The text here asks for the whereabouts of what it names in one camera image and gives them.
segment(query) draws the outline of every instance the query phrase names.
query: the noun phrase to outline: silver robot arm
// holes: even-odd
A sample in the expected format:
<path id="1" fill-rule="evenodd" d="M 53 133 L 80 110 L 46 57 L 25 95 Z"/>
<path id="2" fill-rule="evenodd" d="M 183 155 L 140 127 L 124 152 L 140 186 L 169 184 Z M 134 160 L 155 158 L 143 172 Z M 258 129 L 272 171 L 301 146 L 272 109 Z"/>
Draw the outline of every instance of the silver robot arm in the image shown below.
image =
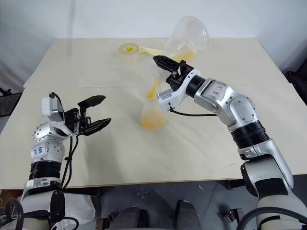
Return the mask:
<path id="1" fill-rule="evenodd" d="M 74 108 L 67 112 L 55 93 L 43 98 L 43 116 L 48 121 L 37 126 L 32 133 L 31 171 L 20 203 L 11 200 L 22 218 L 12 220 L 9 215 L 10 222 L 3 227 L 4 230 L 48 230 L 65 217 L 64 182 L 60 179 L 65 155 L 63 141 L 79 135 L 89 136 L 110 123 L 111 118 L 92 123 L 86 115 L 87 108 L 100 104 L 105 98 L 100 95 L 90 97 L 78 103 L 80 110 Z"/>
<path id="2" fill-rule="evenodd" d="M 153 59 L 159 67 L 171 72 L 166 79 L 171 89 L 158 94 L 162 109 L 172 112 L 190 96 L 227 125 L 241 159 L 245 160 L 241 172 L 246 188 L 259 197 L 258 207 L 278 207 L 307 216 L 306 206 L 291 191 L 291 171 L 259 121 L 251 99 L 223 82 L 205 80 L 185 61 L 177 63 L 165 56 Z M 271 211 L 257 215 L 257 225 L 262 230 L 300 230 L 303 224 L 297 218 Z"/>

